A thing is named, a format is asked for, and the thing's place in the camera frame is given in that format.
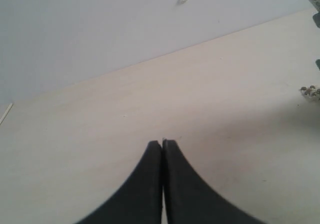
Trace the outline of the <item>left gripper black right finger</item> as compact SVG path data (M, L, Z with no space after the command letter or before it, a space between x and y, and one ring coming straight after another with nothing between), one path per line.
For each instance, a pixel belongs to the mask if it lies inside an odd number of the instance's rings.
M162 141L162 185L169 224L260 224L213 190L175 140Z

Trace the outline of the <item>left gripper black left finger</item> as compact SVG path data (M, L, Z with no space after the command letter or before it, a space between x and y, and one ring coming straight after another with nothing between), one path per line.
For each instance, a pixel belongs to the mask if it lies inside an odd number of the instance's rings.
M121 187L79 223L160 224L162 210L162 148L153 140Z

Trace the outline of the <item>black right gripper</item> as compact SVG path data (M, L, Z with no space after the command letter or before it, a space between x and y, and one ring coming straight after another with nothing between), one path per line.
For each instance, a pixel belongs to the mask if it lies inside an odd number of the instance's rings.
M316 13L315 15L313 15L313 21L315 23L315 25L320 29L320 13ZM317 59L315 61L316 66L318 67L318 69L320 70L320 59Z

